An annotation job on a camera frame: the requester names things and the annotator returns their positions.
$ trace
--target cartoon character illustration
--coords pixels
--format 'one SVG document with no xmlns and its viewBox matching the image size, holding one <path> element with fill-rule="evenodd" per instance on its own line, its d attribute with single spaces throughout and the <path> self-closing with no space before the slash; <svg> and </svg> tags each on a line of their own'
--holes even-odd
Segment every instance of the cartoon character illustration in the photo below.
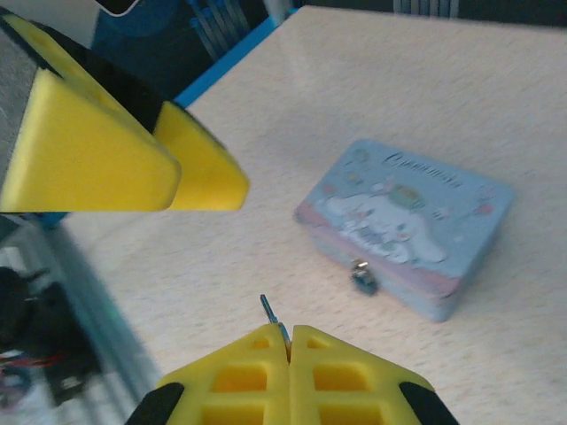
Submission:
<svg viewBox="0 0 567 425">
<path fill-rule="evenodd" d="M 445 206 L 442 206 L 436 209 L 432 215 L 435 220 L 441 221 L 444 219 L 448 219 L 449 217 L 451 217 L 451 215 L 453 215 L 453 208 L 447 208 Z"/>
<path fill-rule="evenodd" d="M 360 164 L 366 164 L 370 159 L 370 152 L 366 149 L 359 148 L 354 151 L 354 160 Z"/>
<path fill-rule="evenodd" d="M 333 184 L 330 183 L 324 183 L 321 186 L 321 191 L 322 193 L 324 193 L 325 195 L 332 195 L 333 193 L 335 193 L 337 191 L 337 188 L 335 188 L 335 186 Z"/>
<path fill-rule="evenodd" d="M 425 205 L 418 192 L 391 181 L 373 189 L 377 192 L 324 201 L 328 211 L 346 218 L 345 237 L 399 264 L 415 259 L 439 263 L 447 257 L 417 212 Z"/>
<path fill-rule="evenodd" d="M 465 213 L 461 217 L 458 217 L 454 221 L 454 231 L 459 229 L 463 222 L 469 217 L 484 217 L 490 215 L 494 211 L 494 207 L 491 201 L 497 196 L 497 190 L 494 186 L 481 186 L 477 198 L 474 203 L 474 207 L 471 211 Z"/>
<path fill-rule="evenodd" d="M 345 180 L 349 184 L 359 186 L 364 183 L 364 180 L 355 172 L 348 172 L 345 174 Z"/>
</svg>

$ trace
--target white speckled table surface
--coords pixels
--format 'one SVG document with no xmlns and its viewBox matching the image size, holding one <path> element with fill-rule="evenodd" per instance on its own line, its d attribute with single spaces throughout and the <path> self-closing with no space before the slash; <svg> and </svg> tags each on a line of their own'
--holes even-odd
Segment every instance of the white speckled table surface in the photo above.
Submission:
<svg viewBox="0 0 567 425">
<path fill-rule="evenodd" d="M 165 372 L 265 322 L 310 324 L 424 375 L 461 424 L 567 423 L 567 34 L 306 7 L 190 110 L 249 174 L 240 212 L 70 216 Z M 454 317 L 353 290 L 292 211 L 352 141 L 512 185 Z"/>
</svg>

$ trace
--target metal latch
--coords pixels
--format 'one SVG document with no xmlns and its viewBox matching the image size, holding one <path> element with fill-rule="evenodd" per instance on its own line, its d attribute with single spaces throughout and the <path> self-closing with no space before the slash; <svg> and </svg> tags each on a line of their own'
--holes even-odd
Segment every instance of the metal latch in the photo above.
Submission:
<svg viewBox="0 0 567 425">
<path fill-rule="evenodd" d="M 369 270 L 368 261 L 355 260 L 351 268 L 351 279 L 356 288 L 367 295 L 374 295 L 378 291 L 379 281 Z"/>
</svg>

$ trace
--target chair backrest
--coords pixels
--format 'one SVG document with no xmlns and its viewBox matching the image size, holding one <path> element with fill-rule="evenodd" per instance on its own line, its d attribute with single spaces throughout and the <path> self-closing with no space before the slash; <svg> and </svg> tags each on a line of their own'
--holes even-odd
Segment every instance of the chair backrest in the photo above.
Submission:
<svg viewBox="0 0 567 425">
<path fill-rule="evenodd" d="M 459 0 L 393 0 L 394 13 L 457 18 Z"/>
</svg>

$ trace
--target light blue tin box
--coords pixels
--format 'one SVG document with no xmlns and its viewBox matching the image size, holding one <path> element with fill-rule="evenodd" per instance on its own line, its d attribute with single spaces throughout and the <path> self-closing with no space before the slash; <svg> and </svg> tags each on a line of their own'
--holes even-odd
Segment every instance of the light blue tin box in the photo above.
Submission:
<svg viewBox="0 0 567 425">
<path fill-rule="evenodd" d="M 353 267 L 356 282 L 377 282 L 422 315 L 445 321 L 512 199 L 511 188 L 481 175 L 360 140 L 295 217 L 320 252 Z"/>
</svg>

